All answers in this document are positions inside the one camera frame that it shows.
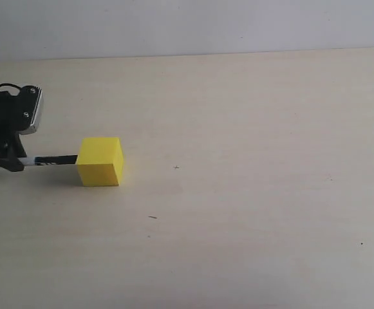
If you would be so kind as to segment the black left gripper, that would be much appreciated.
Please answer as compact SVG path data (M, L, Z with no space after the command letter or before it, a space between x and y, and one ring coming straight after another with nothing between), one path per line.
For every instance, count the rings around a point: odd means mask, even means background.
M10 172L21 172L24 165L19 158L24 156L18 125L19 103L15 95L0 91L0 167Z

